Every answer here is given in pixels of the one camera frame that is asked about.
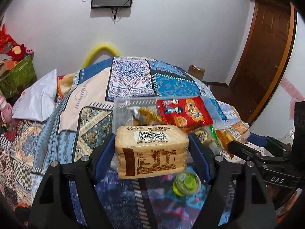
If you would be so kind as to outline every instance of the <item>pink toy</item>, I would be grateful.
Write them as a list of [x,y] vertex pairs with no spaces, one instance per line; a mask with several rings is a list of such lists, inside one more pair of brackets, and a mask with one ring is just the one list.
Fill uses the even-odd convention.
[[26,53],[29,55],[32,55],[32,54],[34,54],[34,50],[32,50],[32,49],[26,50]]
[[4,96],[0,97],[0,114],[3,123],[7,125],[15,125],[15,120],[13,119],[12,115],[12,106],[11,104],[7,103],[6,99]]

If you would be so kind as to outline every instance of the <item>wooden floor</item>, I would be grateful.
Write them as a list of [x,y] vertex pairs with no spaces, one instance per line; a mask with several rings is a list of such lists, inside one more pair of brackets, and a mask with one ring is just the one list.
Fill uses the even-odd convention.
[[211,91],[217,100],[234,106],[240,118],[245,122],[257,106],[250,95],[231,87],[212,85]]

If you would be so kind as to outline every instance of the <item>bed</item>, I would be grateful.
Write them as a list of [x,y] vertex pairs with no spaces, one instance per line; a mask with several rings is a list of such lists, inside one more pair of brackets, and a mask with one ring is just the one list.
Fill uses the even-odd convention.
[[[18,204],[30,206],[52,161],[66,164],[90,155],[111,133],[116,97],[190,95],[210,98],[221,118],[213,121],[216,127],[240,120],[234,108],[217,101],[201,81],[162,61],[114,57],[84,68],[74,75],[71,91],[56,98],[56,110],[45,123],[21,120],[15,138],[1,135],[0,190],[12,209]],[[110,165],[96,191],[115,228],[151,228],[150,214],[143,212],[144,199],[150,200],[159,228],[191,228],[209,186],[203,183],[198,194],[178,198],[171,191],[172,180],[173,175],[120,180]],[[86,225],[74,182],[70,191],[77,221]],[[228,220],[233,196],[232,183],[220,224]]]

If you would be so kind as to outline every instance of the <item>barcode label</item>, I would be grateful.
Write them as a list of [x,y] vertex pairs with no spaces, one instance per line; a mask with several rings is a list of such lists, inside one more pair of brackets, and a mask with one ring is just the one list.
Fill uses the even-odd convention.
[[143,140],[169,140],[170,138],[164,132],[151,132],[151,131],[135,131],[134,132],[135,141]]
[[229,126],[227,129],[233,134],[233,136],[236,139],[238,139],[241,136],[241,134],[238,131],[236,131],[233,127]]

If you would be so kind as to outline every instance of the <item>door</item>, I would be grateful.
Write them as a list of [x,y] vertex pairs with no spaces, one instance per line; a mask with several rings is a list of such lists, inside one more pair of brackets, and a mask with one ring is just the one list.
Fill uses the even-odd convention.
[[248,40],[229,85],[231,92],[239,96],[232,105],[249,124],[269,101],[284,71],[293,25],[293,6],[256,0]]

